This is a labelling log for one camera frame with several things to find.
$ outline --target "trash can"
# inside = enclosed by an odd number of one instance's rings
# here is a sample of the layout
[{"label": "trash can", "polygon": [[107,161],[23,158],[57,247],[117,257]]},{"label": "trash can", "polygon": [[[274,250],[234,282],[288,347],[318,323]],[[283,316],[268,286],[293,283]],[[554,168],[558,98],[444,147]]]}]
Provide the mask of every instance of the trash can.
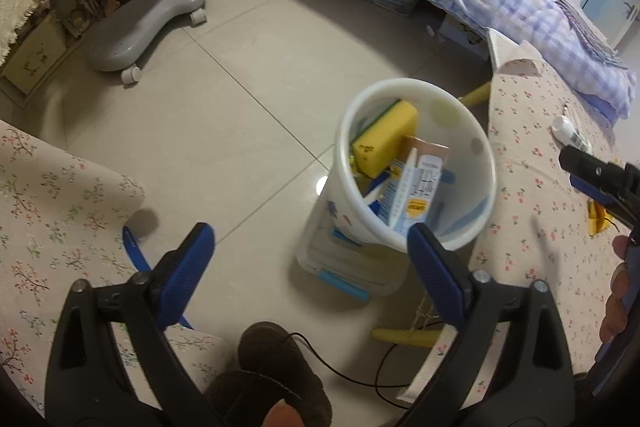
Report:
[{"label": "trash can", "polygon": [[491,146],[462,103],[443,89],[412,78],[377,82],[347,108],[335,135],[334,165],[325,187],[334,225],[360,244],[406,252],[406,238],[365,204],[349,162],[353,140],[380,115],[381,108],[396,100],[406,100],[418,110],[418,138],[449,148],[446,176],[426,223],[447,250],[464,247],[484,229],[494,206],[497,180]]}]

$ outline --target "floral tablecloth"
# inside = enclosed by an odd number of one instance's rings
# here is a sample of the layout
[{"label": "floral tablecloth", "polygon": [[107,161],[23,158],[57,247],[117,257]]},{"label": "floral tablecloth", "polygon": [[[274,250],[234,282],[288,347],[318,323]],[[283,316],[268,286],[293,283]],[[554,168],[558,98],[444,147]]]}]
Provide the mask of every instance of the floral tablecloth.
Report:
[{"label": "floral tablecloth", "polygon": [[[50,345],[72,282],[125,282],[135,269],[122,226],[144,200],[137,181],[0,121],[0,365],[41,413]],[[123,325],[118,349],[136,394],[156,404]],[[221,339],[180,326],[166,336],[203,389],[232,359]]]},{"label": "floral tablecloth", "polygon": [[[609,122],[583,105],[528,42],[514,49],[510,60],[494,74],[489,139],[499,194],[469,269],[485,269],[499,282],[513,285],[546,280],[558,304],[574,373],[580,373],[593,365],[600,346],[598,328],[610,294],[610,276],[619,260],[610,245],[616,230],[609,227],[589,236],[587,197],[571,187],[559,166],[560,146],[549,126],[565,104],[578,115],[594,155],[603,161],[619,161]],[[507,331],[507,324],[498,325],[465,407],[484,396]],[[455,336],[453,327],[443,329],[402,399],[417,397]]]}]

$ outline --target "tiled floor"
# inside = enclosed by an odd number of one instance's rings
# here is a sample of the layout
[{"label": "tiled floor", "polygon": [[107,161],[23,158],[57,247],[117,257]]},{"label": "tiled floor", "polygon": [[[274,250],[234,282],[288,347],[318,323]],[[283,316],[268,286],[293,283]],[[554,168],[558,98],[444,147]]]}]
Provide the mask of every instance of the tiled floor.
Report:
[{"label": "tiled floor", "polygon": [[[133,88],[75,54],[23,127],[144,182],[148,198],[131,224],[150,261],[197,221],[214,226],[215,258],[186,312],[196,328],[235,342],[271,319],[304,333],[344,373],[372,381],[386,346],[369,330],[406,327],[419,283],[410,276],[396,295],[364,305],[294,260],[316,181],[331,167],[338,118],[377,80],[414,76],[460,95],[488,69],[432,41],[420,17],[360,0],[207,0],[206,9],[206,24],[179,19],[164,31]],[[52,113],[63,126],[49,123]],[[425,355],[396,350],[382,380],[410,381]],[[398,411],[312,363],[335,426],[378,425]]]}]

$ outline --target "metal bolt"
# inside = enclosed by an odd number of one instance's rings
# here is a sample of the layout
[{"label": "metal bolt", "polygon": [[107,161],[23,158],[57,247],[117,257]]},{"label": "metal bolt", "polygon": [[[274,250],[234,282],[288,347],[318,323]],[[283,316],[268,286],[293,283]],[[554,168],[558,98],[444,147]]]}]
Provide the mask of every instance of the metal bolt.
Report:
[{"label": "metal bolt", "polygon": [[89,288],[89,281],[87,279],[78,279],[71,285],[71,290],[80,293]]},{"label": "metal bolt", "polygon": [[540,293],[546,293],[549,291],[549,286],[543,280],[538,279],[533,283],[533,288],[538,290]]},{"label": "metal bolt", "polygon": [[491,280],[491,274],[486,270],[475,270],[473,276],[481,284],[486,284]]},{"label": "metal bolt", "polygon": [[133,274],[131,278],[133,284],[143,285],[146,284],[149,280],[149,274],[147,272],[137,272]]}]

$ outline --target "white caster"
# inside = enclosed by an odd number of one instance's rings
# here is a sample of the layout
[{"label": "white caster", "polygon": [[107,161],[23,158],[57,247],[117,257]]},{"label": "white caster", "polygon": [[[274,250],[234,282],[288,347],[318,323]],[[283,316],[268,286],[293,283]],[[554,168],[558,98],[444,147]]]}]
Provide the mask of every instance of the white caster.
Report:
[{"label": "white caster", "polygon": [[142,71],[135,64],[132,64],[126,70],[122,70],[120,79],[123,84],[137,84],[142,79]]},{"label": "white caster", "polygon": [[191,26],[197,26],[198,24],[202,24],[207,22],[207,12],[204,11],[204,8],[198,8],[190,13],[191,15]]}]

